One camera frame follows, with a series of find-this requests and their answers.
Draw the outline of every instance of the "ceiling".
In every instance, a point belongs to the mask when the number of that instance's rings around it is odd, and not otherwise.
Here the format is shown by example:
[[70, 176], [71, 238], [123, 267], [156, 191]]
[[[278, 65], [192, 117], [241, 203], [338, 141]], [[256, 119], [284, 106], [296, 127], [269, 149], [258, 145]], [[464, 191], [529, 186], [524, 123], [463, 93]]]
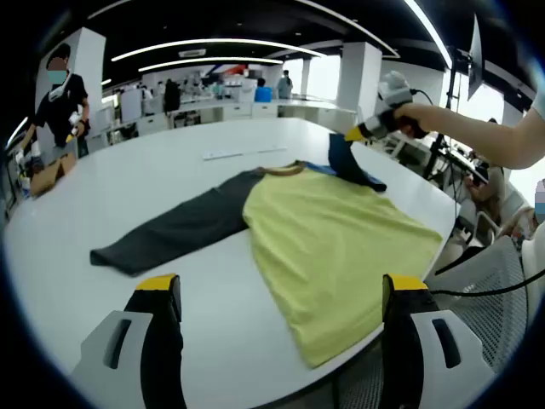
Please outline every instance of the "ceiling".
[[[436, 69], [444, 69], [444, 62], [420, 21], [403, 0], [315, 0], [316, 3], [355, 19], [358, 24], [398, 50], [401, 60]], [[527, 80], [519, 67], [516, 38], [505, 20], [498, 17], [485, 0], [417, 0], [437, 28], [445, 44], [468, 49], [473, 29], [473, 13], [481, 23], [481, 37], [485, 58]], [[17, 126], [34, 108], [34, 81], [37, 65], [58, 42], [81, 26], [106, 37], [103, 78], [111, 78], [112, 85], [138, 78], [138, 68], [161, 62], [179, 60], [178, 52], [206, 48], [206, 56], [264, 57], [278, 49], [245, 44], [214, 44], [171, 47], [153, 50], [120, 61], [111, 58], [135, 49], [158, 43], [193, 38], [235, 37], [268, 40], [291, 45], [303, 45], [325, 40], [370, 41], [391, 54], [360, 30], [324, 11], [296, 0], [237, 0], [173, 2], [169, 0], [132, 0], [106, 12], [88, 17], [115, 3], [109, 0], [68, 2], [48, 0], [32, 4], [32, 13], [23, 10], [22, 27], [4, 38], [16, 39], [8, 44], [8, 52], [18, 69], [6, 92], [17, 103], [8, 107], [7, 121], [3, 121], [2, 138]], [[340, 54], [340, 47], [320, 49], [326, 54]]]

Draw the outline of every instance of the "cable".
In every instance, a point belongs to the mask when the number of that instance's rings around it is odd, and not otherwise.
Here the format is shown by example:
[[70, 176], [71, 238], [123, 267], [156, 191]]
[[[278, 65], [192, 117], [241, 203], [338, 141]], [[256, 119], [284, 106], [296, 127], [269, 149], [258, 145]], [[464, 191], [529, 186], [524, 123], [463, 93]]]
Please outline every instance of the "cable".
[[518, 290], [521, 287], [524, 287], [528, 285], [529, 283], [536, 281], [537, 279], [540, 279], [545, 274], [545, 268], [534, 275], [533, 277], [530, 277], [529, 279], [525, 279], [524, 281], [521, 281], [518, 284], [510, 285], [509, 287], [501, 288], [499, 290], [490, 290], [490, 291], [481, 291], [481, 292], [458, 292], [458, 291], [450, 291], [450, 290], [436, 290], [436, 291], [430, 291], [432, 294], [445, 294], [447, 296], [458, 296], [458, 297], [486, 297], [486, 296], [496, 296], [498, 294], [504, 294], [506, 292], [515, 291]]
[[429, 101], [429, 103], [430, 103], [431, 105], [433, 105], [432, 99], [431, 99], [431, 98], [429, 97], [429, 95], [426, 94], [424, 91], [422, 91], [421, 89], [414, 89], [414, 88], [411, 88], [411, 89], [410, 89], [410, 94], [411, 94], [411, 95], [416, 95], [416, 94], [418, 94], [418, 93], [423, 94], [423, 95], [427, 98], [427, 100]]

